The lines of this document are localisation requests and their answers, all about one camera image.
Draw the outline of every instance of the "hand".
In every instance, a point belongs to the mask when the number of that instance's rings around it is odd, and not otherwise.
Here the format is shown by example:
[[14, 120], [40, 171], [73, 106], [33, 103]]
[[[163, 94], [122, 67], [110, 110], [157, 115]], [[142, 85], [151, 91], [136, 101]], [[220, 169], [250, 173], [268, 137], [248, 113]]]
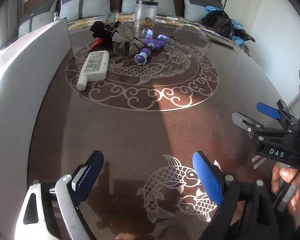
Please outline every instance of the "hand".
[[137, 236], [128, 234], [128, 233], [120, 233], [117, 235], [115, 240], [137, 240]]
[[[277, 193], [280, 189], [280, 177], [285, 182], [290, 182], [290, 180], [294, 177], [296, 174], [297, 169], [291, 169], [291, 168], [279, 168], [279, 163], [276, 163], [275, 166], [272, 169], [272, 192]], [[293, 216], [296, 228], [300, 225], [300, 173], [295, 178], [295, 180], [292, 182], [292, 185], [295, 185], [298, 189], [291, 199], [290, 203], [288, 204], [287, 208], [289, 213]]]

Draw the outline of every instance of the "purple toy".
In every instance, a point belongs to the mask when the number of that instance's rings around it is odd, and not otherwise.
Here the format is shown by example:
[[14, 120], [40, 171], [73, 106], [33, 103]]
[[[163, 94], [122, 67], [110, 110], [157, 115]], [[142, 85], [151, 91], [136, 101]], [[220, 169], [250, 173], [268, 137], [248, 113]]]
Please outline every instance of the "purple toy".
[[140, 53], [134, 57], [134, 61], [138, 63], [138, 65], [146, 64], [147, 58], [152, 56], [153, 50], [159, 51], [166, 45], [164, 41], [158, 41], [150, 37], [146, 37], [143, 44], [145, 46], [140, 50]]

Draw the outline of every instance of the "koi fish design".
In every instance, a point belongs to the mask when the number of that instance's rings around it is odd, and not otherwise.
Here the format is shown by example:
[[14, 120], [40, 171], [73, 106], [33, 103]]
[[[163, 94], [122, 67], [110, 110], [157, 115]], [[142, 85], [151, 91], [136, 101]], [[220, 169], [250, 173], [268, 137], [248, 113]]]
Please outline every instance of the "koi fish design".
[[168, 166], [152, 173], [144, 187], [137, 191], [137, 195], [143, 195], [144, 207], [152, 223], [155, 223], [158, 218], [173, 216], [171, 212], [163, 210], [158, 205], [158, 199], [164, 200], [162, 188], [176, 189], [181, 194], [184, 187], [200, 185], [200, 180], [194, 169], [181, 165], [181, 162], [173, 156], [163, 155], [163, 157], [167, 159]]
[[195, 196], [187, 195], [180, 198], [177, 206], [186, 214], [197, 215], [202, 221], [211, 221], [209, 212], [214, 210], [217, 204], [198, 188]]
[[142, 85], [151, 79], [184, 73], [190, 67], [191, 57], [191, 54], [167, 47], [160, 53], [154, 53], [152, 63], [149, 62], [145, 66], [135, 64], [130, 55], [111, 57], [109, 71], [119, 75], [138, 77], [140, 81], [137, 85]]

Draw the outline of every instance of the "black lid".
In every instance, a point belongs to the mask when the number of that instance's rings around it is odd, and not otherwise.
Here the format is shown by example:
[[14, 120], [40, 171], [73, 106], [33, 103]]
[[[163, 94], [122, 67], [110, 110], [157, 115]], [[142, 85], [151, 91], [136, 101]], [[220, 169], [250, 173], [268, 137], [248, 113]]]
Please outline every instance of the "black lid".
[[141, 0], [137, 0], [136, 4], [145, 4], [145, 5], [158, 5], [157, 2], [151, 2], [151, 1], [141, 1]]

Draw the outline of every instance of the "food in jar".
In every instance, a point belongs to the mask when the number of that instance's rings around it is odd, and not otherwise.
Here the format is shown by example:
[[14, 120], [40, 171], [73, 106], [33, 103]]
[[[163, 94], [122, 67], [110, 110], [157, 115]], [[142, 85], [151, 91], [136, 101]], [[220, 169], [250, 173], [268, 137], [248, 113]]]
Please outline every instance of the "food in jar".
[[154, 28], [154, 22], [149, 17], [146, 17], [140, 21], [140, 27]]

